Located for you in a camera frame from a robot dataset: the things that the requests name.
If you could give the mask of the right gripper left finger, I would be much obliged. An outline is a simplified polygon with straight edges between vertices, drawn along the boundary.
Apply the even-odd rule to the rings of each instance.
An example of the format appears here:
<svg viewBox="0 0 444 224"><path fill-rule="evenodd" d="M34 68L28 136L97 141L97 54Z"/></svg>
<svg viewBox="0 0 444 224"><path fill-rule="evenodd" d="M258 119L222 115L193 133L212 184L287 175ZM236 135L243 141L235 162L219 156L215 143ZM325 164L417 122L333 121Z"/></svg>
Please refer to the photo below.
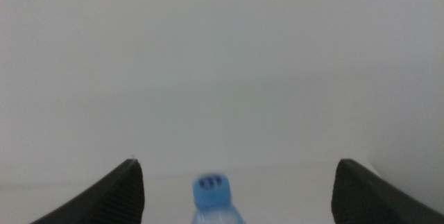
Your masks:
<svg viewBox="0 0 444 224"><path fill-rule="evenodd" d="M32 224L140 224L145 205L142 168L127 159L59 208Z"/></svg>

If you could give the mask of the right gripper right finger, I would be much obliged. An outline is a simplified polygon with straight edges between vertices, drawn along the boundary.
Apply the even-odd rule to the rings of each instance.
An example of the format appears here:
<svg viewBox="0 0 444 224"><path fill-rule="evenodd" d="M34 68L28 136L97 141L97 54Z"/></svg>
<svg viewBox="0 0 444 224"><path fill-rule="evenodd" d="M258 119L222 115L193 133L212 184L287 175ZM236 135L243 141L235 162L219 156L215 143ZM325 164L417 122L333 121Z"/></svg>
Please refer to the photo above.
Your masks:
<svg viewBox="0 0 444 224"><path fill-rule="evenodd" d="M331 210L341 224L443 224L443 215L352 159L337 165Z"/></svg>

